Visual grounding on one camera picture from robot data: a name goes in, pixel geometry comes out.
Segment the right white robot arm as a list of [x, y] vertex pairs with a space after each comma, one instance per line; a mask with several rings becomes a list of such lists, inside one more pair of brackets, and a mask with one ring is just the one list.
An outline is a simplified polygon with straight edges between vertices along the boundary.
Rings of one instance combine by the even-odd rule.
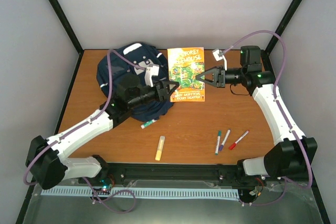
[[262, 157], [241, 159], [237, 165], [242, 176], [282, 178], [308, 173], [317, 150], [313, 137], [306, 137], [286, 108], [274, 74], [263, 69], [261, 49], [243, 46], [239, 68], [226, 64], [196, 75], [196, 80], [216, 88], [241, 84], [259, 105], [271, 130], [274, 147]]

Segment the navy blue student backpack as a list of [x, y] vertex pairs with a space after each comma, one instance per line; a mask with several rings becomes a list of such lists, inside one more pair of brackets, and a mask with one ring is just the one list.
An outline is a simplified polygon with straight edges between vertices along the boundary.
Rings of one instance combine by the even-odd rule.
[[[112, 68], [112, 92], [117, 90], [117, 84], [127, 73], [139, 76], [142, 85], [145, 85], [143, 68], [149, 64], [160, 66], [159, 74], [153, 77], [155, 81], [168, 81], [168, 60], [156, 49], [156, 47], [144, 42], [133, 42], [123, 46], [110, 54]], [[147, 105], [141, 105], [132, 111], [131, 117], [141, 122], [147, 122], [152, 119], [158, 120], [166, 115], [168, 110], [173, 107], [170, 101], [157, 102], [152, 101]]]

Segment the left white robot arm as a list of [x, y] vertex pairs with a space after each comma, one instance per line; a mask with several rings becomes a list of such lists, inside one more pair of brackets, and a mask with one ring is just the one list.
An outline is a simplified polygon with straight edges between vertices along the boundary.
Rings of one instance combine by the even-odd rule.
[[127, 74], [117, 85], [117, 90], [107, 104], [88, 118], [66, 131], [44, 139], [35, 137], [30, 144], [26, 166], [42, 189], [51, 189], [61, 181], [73, 178], [92, 178], [95, 183], [105, 183], [109, 166], [99, 155], [71, 158], [78, 148], [110, 131], [128, 119], [134, 108], [152, 101], [166, 101], [180, 84], [175, 81], [157, 81], [143, 86], [135, 74]]

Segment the orange treehouse book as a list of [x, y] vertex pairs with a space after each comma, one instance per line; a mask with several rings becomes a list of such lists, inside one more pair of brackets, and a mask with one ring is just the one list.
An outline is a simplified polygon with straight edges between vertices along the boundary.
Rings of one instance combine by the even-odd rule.
[[204, 102], [205, 84], [196, 76], [205, 71], [204, 48], [170, 48], [167, 50], [169, 80], [180, 85], [171, 95], [171, 102]]

